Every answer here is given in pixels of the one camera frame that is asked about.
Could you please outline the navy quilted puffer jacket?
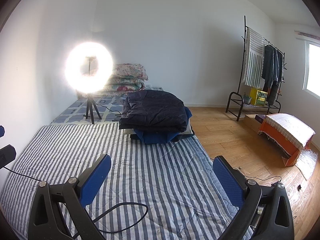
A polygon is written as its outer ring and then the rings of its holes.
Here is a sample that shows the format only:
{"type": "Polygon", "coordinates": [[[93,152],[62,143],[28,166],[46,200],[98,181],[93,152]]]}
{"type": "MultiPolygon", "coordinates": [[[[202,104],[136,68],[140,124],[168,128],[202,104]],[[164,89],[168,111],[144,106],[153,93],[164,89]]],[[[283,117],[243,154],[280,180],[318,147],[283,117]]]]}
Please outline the navy quilted puffer jacket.
{"type": "Polygon", "coordinates": [[[120,129],[182,133],[189,118],[182,100],[160,90],[129,92],[123,103],[120,129]]]}

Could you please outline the black metal clothes rack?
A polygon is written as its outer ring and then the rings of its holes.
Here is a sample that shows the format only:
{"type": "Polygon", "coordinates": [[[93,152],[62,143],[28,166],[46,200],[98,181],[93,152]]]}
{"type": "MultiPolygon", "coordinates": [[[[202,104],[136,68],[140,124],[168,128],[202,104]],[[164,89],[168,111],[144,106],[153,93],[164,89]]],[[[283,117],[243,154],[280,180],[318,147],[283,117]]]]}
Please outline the black metal clothes rack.
{"type": "Polygon", "coordinates": [[[270,113],[281,110],[281,85],[284,81],[285,53],[274,44],[244,24],[244,51],[238,88],[229,94],[225,112],[238,121],[249,107],[270,113]]]}

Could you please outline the blue white striped quilt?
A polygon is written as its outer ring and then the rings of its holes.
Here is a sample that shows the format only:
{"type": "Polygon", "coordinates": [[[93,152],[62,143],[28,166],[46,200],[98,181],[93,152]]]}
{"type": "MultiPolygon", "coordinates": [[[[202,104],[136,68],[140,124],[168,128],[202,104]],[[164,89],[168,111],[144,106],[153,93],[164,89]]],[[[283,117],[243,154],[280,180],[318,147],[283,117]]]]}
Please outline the blue white striped quilt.
{"type": "Polygon", "coordinates": [[[86,210],[106,239],[218,239],[238,211],[195,136],[146,145],[115,123],[49,125],[24,148],[1,191],[20,238],[27,238],[38,181],[64,183],[101,154],[111,157],[111,169],[86,210]]]}

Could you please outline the folded floral quilts stack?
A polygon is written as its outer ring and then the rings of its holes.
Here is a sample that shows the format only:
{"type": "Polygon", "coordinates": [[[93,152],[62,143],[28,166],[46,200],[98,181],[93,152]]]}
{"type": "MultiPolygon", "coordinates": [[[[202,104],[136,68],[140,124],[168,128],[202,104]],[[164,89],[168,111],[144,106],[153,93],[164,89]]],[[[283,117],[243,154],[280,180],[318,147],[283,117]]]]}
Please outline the folded floral quilts stack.
{"type": "Polygon", "coordinates": [[[144,89],[144,83],[148,79],[146,69],[141,64],[115,64],[112,75],[100,92],[135,92],[144,89]]]}

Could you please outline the orange box with cloth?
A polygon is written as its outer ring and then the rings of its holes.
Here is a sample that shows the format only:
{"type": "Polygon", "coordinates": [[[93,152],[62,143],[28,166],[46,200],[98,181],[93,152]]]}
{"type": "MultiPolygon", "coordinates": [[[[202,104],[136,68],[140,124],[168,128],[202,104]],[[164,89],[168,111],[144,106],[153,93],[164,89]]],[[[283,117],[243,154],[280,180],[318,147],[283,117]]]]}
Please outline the orange box with cloth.
{"type": "Polygon", "coordinates": [[[312,137],[316,134],[310,126],[287,113],[267,115],[258,133],[264,133],[283,149],[285,166],[295,165],[302,150],[310,148],[312,137]]]}

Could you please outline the window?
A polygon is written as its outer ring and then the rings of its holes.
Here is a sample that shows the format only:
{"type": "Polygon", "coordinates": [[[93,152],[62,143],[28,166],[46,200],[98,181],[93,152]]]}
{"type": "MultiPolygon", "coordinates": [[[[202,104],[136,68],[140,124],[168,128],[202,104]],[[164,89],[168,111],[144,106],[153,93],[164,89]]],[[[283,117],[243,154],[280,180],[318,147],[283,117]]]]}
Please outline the window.
{"type": "Polygon", "coordinates": [[[319,98],[320,74],[320,48],[319,44],[305,41],[305,74],[303,89],[319,98]]]}

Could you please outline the blue fleece garment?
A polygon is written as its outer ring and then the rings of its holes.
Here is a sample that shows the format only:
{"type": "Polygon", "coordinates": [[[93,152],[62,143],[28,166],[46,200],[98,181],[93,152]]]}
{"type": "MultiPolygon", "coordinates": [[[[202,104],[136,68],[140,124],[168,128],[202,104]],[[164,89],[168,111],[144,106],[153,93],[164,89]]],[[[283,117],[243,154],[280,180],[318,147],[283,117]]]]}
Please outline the blue fleece garment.
{"type": "MultiPolygon", "coordinates": [[[[192,117],[192,113],[188,107],[185,107],[185,112],[188,117],[188,121],[192,117]]],[[[130,135],[131,140],[139,140],[144,144],[167,144],[169,142],[178,142],[181,139],[193,137],[195,133],[192,135],[179,135],[179,133],[174,132],[143,132],[140,130],[134,130],[135,134],[130,135]]]]}

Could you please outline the striped cloth on rack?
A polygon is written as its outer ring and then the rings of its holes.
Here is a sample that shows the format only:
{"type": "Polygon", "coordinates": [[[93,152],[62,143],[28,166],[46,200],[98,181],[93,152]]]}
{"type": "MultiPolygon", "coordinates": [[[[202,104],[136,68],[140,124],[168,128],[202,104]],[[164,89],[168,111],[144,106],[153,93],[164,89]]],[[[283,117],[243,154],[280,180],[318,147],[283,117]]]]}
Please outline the striped cloth on rack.
{"type": "Polygon", "coordinates": [[[260,87],[263,72],[264,48],[264,37],[255,30],[247,27],[242,82],[249,87],[260,87]]]}

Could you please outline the dark hanging clothes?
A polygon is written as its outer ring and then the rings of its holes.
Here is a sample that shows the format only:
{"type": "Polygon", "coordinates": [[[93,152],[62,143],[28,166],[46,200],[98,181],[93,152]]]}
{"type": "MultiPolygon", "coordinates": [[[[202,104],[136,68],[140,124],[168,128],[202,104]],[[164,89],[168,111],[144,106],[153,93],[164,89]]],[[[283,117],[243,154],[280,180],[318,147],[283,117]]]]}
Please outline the dark hanging clothes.
{"type": "Polygon", "coordinates": [[[267,92],[267,103],[274,104],[276,96],[283,80],[284,55],[274,46],[266,45],[264,49],[263,91],[267,92]]]}

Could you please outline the yellow green box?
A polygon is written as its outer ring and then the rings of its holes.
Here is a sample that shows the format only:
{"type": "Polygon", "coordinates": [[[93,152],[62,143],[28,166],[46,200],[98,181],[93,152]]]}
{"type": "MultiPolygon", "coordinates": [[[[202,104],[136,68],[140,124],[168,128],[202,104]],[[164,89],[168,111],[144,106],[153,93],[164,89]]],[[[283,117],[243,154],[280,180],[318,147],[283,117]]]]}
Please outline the yellow green box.
{"type": "Polygon", "coordinates": [[[264,106],[267,99],[267,92],[251,88],[249,96],[251,97],[251,104],[254,106],[264,106]]]}

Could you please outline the cardboard box on floor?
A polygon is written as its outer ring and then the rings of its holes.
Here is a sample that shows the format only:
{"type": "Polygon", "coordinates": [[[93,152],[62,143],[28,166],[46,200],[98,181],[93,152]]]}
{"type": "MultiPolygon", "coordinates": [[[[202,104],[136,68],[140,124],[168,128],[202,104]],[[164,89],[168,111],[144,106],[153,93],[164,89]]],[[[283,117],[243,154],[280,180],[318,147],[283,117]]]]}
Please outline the cardboard box on floor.
{"type": "Polygon", "coordinates": [[[266,115],[263,114],[247,114],[244,117],[244,124],[258,133],[265,118],[266,115]]]}

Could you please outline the blue checkered bed sheet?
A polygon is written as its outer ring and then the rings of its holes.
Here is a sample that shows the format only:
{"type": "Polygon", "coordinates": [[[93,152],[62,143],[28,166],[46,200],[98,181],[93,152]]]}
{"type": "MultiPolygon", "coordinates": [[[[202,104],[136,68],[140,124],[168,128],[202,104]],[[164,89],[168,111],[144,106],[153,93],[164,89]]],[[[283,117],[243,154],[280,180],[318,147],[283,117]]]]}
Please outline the blue checkered bed sheet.
{"type": "Polygon", "coordinates": [[[152,87],[150,85],[125,85],[115,91],[102,90],[93,94],[95,106],[89,107],[87,98],[85,96],[81,97],[55,118],[52,125],[89,125],[118,122],[127,94],[144,89],[163,90],[162,87],[152,87]]]}

